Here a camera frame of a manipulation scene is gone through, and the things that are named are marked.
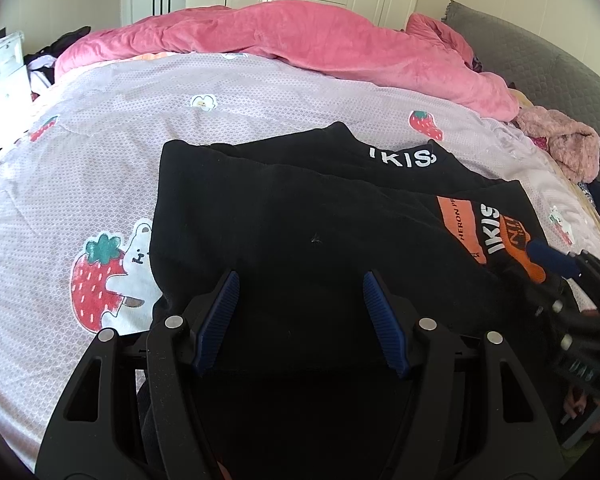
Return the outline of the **person's right hand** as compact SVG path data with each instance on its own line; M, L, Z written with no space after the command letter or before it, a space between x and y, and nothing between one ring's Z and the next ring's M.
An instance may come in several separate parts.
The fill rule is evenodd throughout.
M565 412L571 418L576 418L578 415L584 413L586 406L588 405L588 400L591 400L597 406L600 406L599 398L587 394L576 386L570 386L565 398ZM594 426L596 427L595 430L598 431L598 427L600 427L600 419L597 422L594 422Z

